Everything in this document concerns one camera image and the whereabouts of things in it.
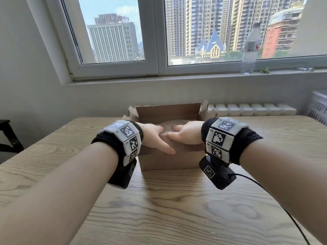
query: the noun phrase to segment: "plastic water bottle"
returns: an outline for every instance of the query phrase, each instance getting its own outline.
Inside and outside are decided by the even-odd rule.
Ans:
[[[249,75],[253,73],[255,61],[257,60],[257,54],[261,43],[260,25],[260,22],[253,25],[253,29],[245,42],[241,74]]]

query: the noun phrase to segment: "hand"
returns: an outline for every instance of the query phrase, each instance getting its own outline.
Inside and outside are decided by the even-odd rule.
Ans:
[[[143,131],[143,141],[142,144],[150,147],[150,148],[156,148],[162,152],[165,152],[167,154],[175,154],[176,151],[170,147],[168,144],[166,144],[164,141],[161,140],[159,137],[159,134],[163,132],[165,128],[159,125],[154,124],[142,124],[137,123],[142,131]]]
[[[185,144],[201,144],[201,128],[204,121],[189,121],[185,125],[174,125],[175,132],[168,132],[167,138]]]

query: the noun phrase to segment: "blue pointed roof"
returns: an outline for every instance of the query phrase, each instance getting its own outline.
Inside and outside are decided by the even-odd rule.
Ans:
[[[218,36],[217,30],[214,29],[211,38],[208,42],[208,46],[206,48],[206,52],[210,52],[211,49],[215,46],[218,45],[218,47],[220,48],[221,51],[225,50],[225,46],[221,43],[220,38]]]
[[[204,49],[205,49],[206,48],[205,38],[202,39],[199,47],[197,48],[197,52],[200,52],[203,46],[204,46]]]

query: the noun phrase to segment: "wood grain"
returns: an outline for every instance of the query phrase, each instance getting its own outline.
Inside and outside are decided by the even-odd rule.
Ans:
[[[3,208],[88,146],[119,118],[79,118],[0,166]],[[327,128],[303,116],[237,117],[274,144],[327,165]],[[240,166],[236,173],[248,175]],[[305,232],[311,244],[320,244]],[[126,190],[105,187],[71,244],[305,244],[264,190],[238,177],[217,190],[199,169],[141,173]]]

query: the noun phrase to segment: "brown cardboard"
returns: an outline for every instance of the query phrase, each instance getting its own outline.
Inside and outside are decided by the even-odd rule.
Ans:
[[[161,123],[173,120],[172,124],[185,124],[189,120],[207,120],[216,116],[214,110],[208,111],[208,102],[157,105],[144,107],[129,107],[129,116],[124,120],[140,123]],[[167,138],[165,131],[160,134],[162,140],[176,150],[176,154],[168,155],[157,149],[141,146],[138,155],[142,171],[165,169],[191,169],[198,168],[199,162],[205,156],[204,144],[186,145]]]

